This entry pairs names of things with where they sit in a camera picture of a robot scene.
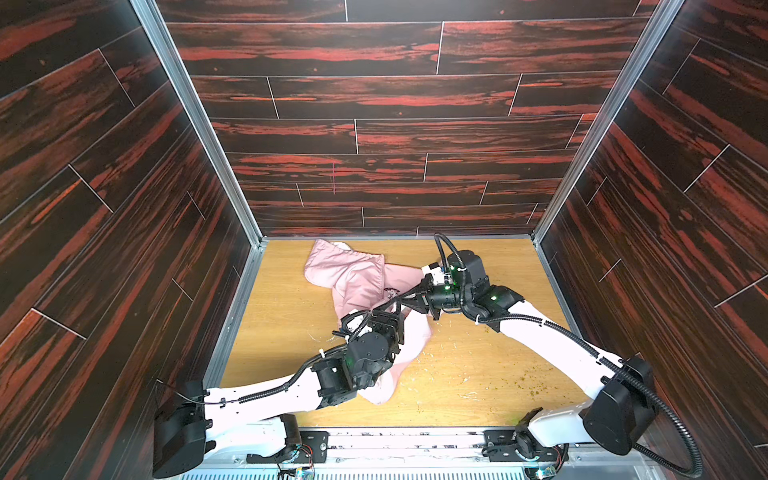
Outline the pink zip jacket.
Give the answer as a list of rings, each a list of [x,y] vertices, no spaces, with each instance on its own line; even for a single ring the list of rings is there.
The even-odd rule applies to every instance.
[[[343,242],[317,240],[304,266],[304,276],[315,286],[331,291],[339,318],[378,306],[395,293],[417,286],[423,279],[415,267],[388,264],[381,254],[353,250]],[[422,353],[431,339],[428,317],[415,311],[404,322],[404,344],[393,366],[375,385],[361,391],[364,399],[375,405],[388,402],[395,393],[400,376]]]

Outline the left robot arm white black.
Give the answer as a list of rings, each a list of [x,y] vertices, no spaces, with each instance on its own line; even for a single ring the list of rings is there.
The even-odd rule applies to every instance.
[[[172,388],[154,418],[152,475],[186,473],[204,459],[251,446],[262,458],[298,446],[290,415],[337,406],[371,388],[404,343],[404,315],[377,307],[343,317],[342,345],[305,361],[292,375],[242,387],[204,388],[199,380]]]

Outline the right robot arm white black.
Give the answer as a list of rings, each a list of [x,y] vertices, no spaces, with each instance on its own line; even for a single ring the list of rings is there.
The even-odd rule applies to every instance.
[[[594,443],[615,455],[637,448],[659,413],[650,365],[627,360],[550,321],[512,289],[490,283],[482,260],[461,250],[424,268],[422,281],[398,295],[401,305],[439,318],[456,311],[503,334],[564,373],[588,397],[559,410],[534,409],[516,425],[517,455],[535,461],[543,449]]]

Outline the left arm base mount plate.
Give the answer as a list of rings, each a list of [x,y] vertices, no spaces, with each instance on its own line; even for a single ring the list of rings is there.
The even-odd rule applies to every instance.
[[[323,464],[327,461],[330,433],[324,430],[300,430],[286,439],[287,452],[282,463]]]

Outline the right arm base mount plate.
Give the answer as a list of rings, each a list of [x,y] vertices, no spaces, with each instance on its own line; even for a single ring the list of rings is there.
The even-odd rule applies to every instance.
[[[491,462],[563,463],[569,459],[564,445],[544,447],[533,436],[516,430],[485,430],[481,454]]]

